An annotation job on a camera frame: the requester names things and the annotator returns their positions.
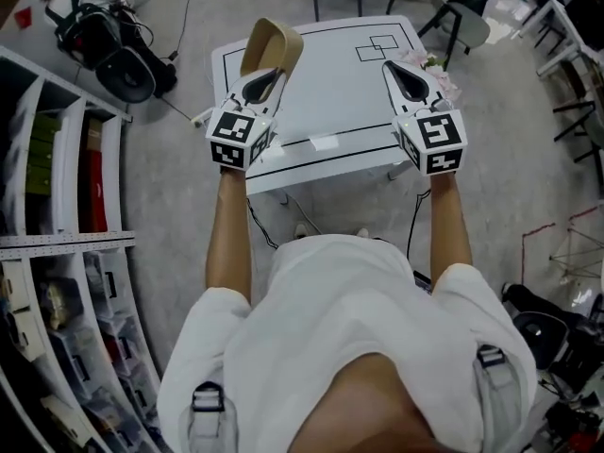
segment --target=strap buckle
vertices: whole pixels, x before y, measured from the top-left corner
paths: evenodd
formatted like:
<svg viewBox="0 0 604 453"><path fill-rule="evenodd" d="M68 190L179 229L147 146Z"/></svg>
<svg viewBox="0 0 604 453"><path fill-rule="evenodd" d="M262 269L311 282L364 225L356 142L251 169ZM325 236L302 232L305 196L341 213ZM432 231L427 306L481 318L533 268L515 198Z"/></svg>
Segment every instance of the strap buckle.
<svg viewBox="0 0 604 453"><path fill-rule="evenodd" d="M223 387L206 381L193 391L192 408L195 412L224 412L225 392Z"/></svg>
<svg viewBox="0 0 604 453"><path fill-rule="evenodd" d="M477 353L478 360L482 365L483 369L488 369L492 366L497 366L499 364L505 364L506 355L503 353L499 347L494 347L493 345L482 345Z"/></svg>

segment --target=person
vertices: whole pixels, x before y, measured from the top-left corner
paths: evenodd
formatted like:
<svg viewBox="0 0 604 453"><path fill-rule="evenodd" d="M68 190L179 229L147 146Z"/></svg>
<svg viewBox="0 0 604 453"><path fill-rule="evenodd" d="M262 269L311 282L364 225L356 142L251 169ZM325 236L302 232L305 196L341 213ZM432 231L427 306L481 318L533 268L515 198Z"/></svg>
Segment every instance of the person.
<svg viewBox="0 0 604 453"><path fill-rule="evenodd" d="M72 0L42 0L46 2L46 6L55 12L60 18L66 18L72 11ZM93 4L100 8L109 10L111 4L118 0L79 0L82 4ZM161 97L164 93L169 92L177 83L176 68L170 64L165 64L159 59L153 51L147 46L141 36L139 28L135 25L134 19L128 12L120 10L117 13L117 18L120 22L120 35L123 45L132 47L141 56L144 62L149 67L156 81L155 96ZM45 20L52 26L57 26L48 15Z"/></svg>
<svg viewBox="0 0 604 453"><path fill-rule="evenodd" d="M472 266L455 176L430 182L432 294L390 243L307 236L278 248L252 310L245 175L223 170L206 290L159 390L161 432L176 453L214 451L188 442L203 410L193 392L217 378L242 453L479 452L486 422L473 363L483 343L505 353L528 414L534 359Z"/></svg>

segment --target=concrete floor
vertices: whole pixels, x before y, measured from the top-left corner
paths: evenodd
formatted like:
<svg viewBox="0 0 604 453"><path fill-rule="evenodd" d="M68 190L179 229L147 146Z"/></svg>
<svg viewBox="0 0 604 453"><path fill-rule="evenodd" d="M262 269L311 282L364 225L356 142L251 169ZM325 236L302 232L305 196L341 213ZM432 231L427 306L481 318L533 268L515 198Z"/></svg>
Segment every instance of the concrete floor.
<svg viewBox="0 0 604 453"><path fill-rule="evenodd" d="M382 15L387 1L364 0L364 14ZM153 0L140 9L143 21L155 32L153 49L159 56L168 56L176 47L185 3ZM462 89L456 104L470 142L458 182L475 265L496 291L504 281L520 279L523 233L558 224L528 239L526 283L538 294L558 294L557 300L567 304L577 287L561 289L561 274L547 257L562 243L567 218L597 204L596 173L592 160L572 161L587 150L586 138L553 142L568 121L551 110L568 97L568 90L555 75L540 80L535 74L554 41L546 40L533 50L534 35L514 37L519 4L520 0L491 0L485 13L492 26L490 41L469 56L457 47L449 66L453 82ZM322 20L354 17L356 1L320 0L320 11ZM419 29L434 10L429 0L397 0L393 12L406 15ZM307 24L314 21L312 0L191 0L176 64L179 84L166 99L188 116L212 106L211 50L247 37L259 17ZM446 43L447 36L437 30L424 38L427 50L439 55ZM126 226L137 232L131 258L139 310L159 369L164 370L188 310L204 290L219 175L203 133L176 110L152 100L131 112L135 122L125 133L123 203ZM372 235L405 250L415 196L428 188L428 181L414 170L395 182L389 182L385 173L374 169L335 176L288 192L326 232L368 227ZM251 202L275 242L291 239L301 218L293 204L281 207L268 194L255 195ZM584 220L583 230L601 229L599 211ZM258 301L273 250L254 224L251 233ZM426 202L417 218L410 256L411 266L425 274L428 245ZM594 284L579 285L585 289Z"/></svg>

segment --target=white shelving unit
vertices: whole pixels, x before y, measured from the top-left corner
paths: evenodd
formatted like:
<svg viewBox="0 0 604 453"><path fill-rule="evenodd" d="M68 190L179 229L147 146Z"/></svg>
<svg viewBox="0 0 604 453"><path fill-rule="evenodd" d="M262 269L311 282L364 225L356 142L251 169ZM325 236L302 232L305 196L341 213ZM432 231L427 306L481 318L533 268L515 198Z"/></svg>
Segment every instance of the white shelving unit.
<svg viewBox="0 0 604 453"><path fill-rule="evenodd" d="M75 393L74 384L70 384L61 369L57 352L53 349L53 343L46 329L47 325L42 318L31 260L42 260L37 262L37 267L43 266L50 277L55 274L55 276L71 278L77 284L84 310L82 320L92 330L97 357L106 373L107 389L114 398L115 404L132 417L132 424L140 428L142 440L140 450L159 453L163 445L156 445L145 429L144 418L137 416L140 408L137 410L137 406L130 403L123 384L113 369L97 323L83 258L85 252L106 250L123 261L124 272L121 279L125 284L128 313L133 319L140 339L139 354L142 366L139 367L143 368L148 378L149 391L153 391L156 395L152 398L155 402L159 391L159 376L144 338L127 271L125 248L134 245L134 233L123 231L120 210L120 139L122 127L125 122L131 121L131 117L1 46L0 89L3 94L19 97L16 111L8 126L9 150L0 167L0 177L2 184L5 185L1 210L6 222L5 233L8 233L0 237L0 260L3 264L6 260L11 260L13 272L15 263L20 264L23 269L26 296L20 298L19 304L23 306L25 301L28 305L17 311L8 307L8 313L15 317L19 337L23 336L24 343L27 344L20 345L22 353L36 367L52 392L51 396L42 400L42 404L49 413L63 423L66 434L78 445L83 447L89 441L94 441L105 452L114 449L114 443L110 438L105 441L95 429L82 408L82 404L85 404L84 399ZM28 209L29 198L26 198L25 182L34 118L36 113L41 111L57 116L60 120L60 130L55 134L52 145L51 194L47 200L47 207L40 209L40 229L36 230L42 235L33 235L28 234L27 230L31 222L31 210ZM86 122L87 112L103 123L101 176L104 211L108 225L108 231L103 233L79 233L77 177L80 143L86 136L82 128ZM30 334L31 342L27 340L27 334ZM0 374L0 386L5 391L12 392L8 382L2 379L6 377ZM23 408L19 409L18 397L9 393L8 397L20 413L32 437L46 451L52 451L35 425L28 420ZM130 446L127 450L135 449L138 450L136 446Z"/></svg>

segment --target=white table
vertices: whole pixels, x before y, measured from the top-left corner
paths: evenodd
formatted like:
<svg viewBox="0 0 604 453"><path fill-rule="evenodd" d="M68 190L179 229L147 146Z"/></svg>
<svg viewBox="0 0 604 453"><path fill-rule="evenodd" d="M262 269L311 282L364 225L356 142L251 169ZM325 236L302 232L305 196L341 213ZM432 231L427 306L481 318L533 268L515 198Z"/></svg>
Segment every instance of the white table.
<svg viewBox="0 0 604 453"><path fill-rule="evenodd" d="M389 173L394 179L412 167L394 136L381 72L386 59L424 50L409 20L362 17L295 29L304 51L276 115L277 138L247 171L248 194L397 163ZM239 77L246 43L212 52L217 105Z"/></svg>
<svg viewBox="0 0 604 453"><path fill-rule="evenodd" d="M549 0L535 15L522 27L518 33L519 37L524 37L527 32L541 22L545 16L554 10L556 17L560 20L561 24L566 29L566 39L570 41L570 44L564 48L556 57L547 62L543 67L537 70L537 76L542 76L549 70L553 69L562 60L572 60L578 57L580 54L585 56L587 59L593 61L600 67L604 67L604 59L594 49L589 47L583 41L583 38L577 32L577 29L571 22L566 9L557 0Z"/></svg>

